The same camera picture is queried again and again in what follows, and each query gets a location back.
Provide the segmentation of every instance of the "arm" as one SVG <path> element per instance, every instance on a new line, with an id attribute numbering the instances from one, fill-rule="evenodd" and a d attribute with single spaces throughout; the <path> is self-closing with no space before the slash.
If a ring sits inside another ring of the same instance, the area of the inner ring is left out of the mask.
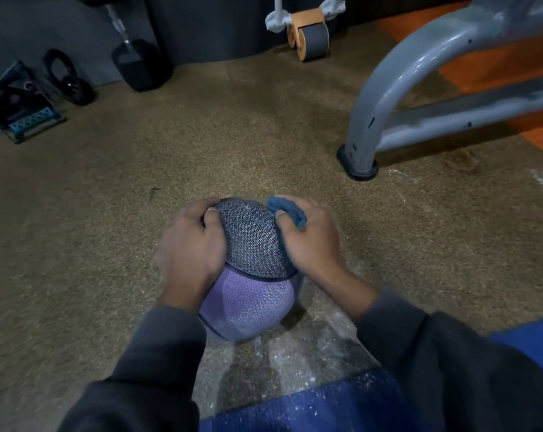
<path id="1" fill-rule="evenodd" d="M 534 361 L 447 314 L 379 293 L 345 267 L 337 230 L 316 201 L 282 197 L 308 219 L 299 230 L 278 212 L 290 258 L 354 321 L 433 431 L 543 431 L 543 370 Z"/>
<path id="2" fill-rule="evenodd" d="M 199 428 L 191 401 L 205 349 L 197 313 L 225 263 L 218 199 L 190 204 L 167 224 L 155 255 L 165 281 L 111 376 L 88 385 L 59 431 L 163 431 Z"/>

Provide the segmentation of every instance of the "brown carpet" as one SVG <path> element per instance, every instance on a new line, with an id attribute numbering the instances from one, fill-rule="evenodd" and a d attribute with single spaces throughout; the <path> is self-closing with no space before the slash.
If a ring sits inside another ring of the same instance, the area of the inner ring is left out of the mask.
<path id="1" fill-rule="evenodd" d="M 534 146 L 495 126 L 390 152 L 372 182 L 342 172 L 349 110 L 392 45 L 365 25 L 313 63 L 279 48 L 178 68 L 154 92 L 104 87 L 26 144 L 0 136 L 0 430 L 54 429 L 110 372 L 159 294 L 163 221 L 212 193 L 313 196 L 354 270 L 482 333 L 543 317 Z M 403 106 L 455 94 L 433 75 Z M 471 146 L 443 152 L 459 145 Z M 206 416 L 372 364 L 307 284 L 282 327 L 236 347 L 210 341 L 194 399 Z"/>

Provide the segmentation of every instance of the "hand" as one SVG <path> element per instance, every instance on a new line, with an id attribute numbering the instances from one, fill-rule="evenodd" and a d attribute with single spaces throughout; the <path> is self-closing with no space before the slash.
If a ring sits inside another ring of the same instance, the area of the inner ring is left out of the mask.
<path id="1" fill-rule="evenodd" d="M 313 199 L 290 195 L 278 197 L 291 200 L 307 217 L 304 229 L 300 230 L 287 213 L 278 211 L 275 215 L 293 264 L 318 284 L 323 283 L 332 273 L 346 270 L 339 249 L 338 230 L 319 203 Z"/>
<path id="2" fill-rule="evenodd" d="M 165 225 L 154 256 L 165 282 L 158 305 L 197 313 L 224 269 L 225 234 L 219 213 L 212 207 L 218 201 L 210 197 L 189 203 Z"/>
<path id="3" fill-rule="evenodd" d="M 378 291 L 347 269 L 339 249 L 338 231 L 318 202 L 290 195 L 278 197 L 291 200 L 307 217 L 300 230 L 285 212 L 275 215 L 291 261 L 357 323 L 377 299 Z"/>

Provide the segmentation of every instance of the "dark gray sleeve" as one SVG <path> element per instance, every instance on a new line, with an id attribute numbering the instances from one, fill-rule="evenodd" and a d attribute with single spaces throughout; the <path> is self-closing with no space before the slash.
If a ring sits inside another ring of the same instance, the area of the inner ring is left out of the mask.
<path id="1" fill-rule="evenodd" d="M 148 312 L 112 375 L 88 385 L 59 431 L 196 431 L 191 394 L 205 341 L 197 316 L 169 306 Z"/>
<path id="2" fill-rule="evenodd" d="M 543 369 L 522 352 L 388 291 L 357 328 L 433 431 L 543 431 Z"/>

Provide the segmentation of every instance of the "purple medicine ball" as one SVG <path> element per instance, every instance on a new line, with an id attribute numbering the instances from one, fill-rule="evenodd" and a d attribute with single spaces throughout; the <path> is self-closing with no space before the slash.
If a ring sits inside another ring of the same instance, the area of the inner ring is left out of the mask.
<path id="1" fill-rule="evenodd" d="M 199 318 L 228 341 L 253 338 L 278 324 L 293 306 L 303 276 L 289 260 L 274 214 L 238 198 L 216 205 L 228 244 L 225 268 Z"/>

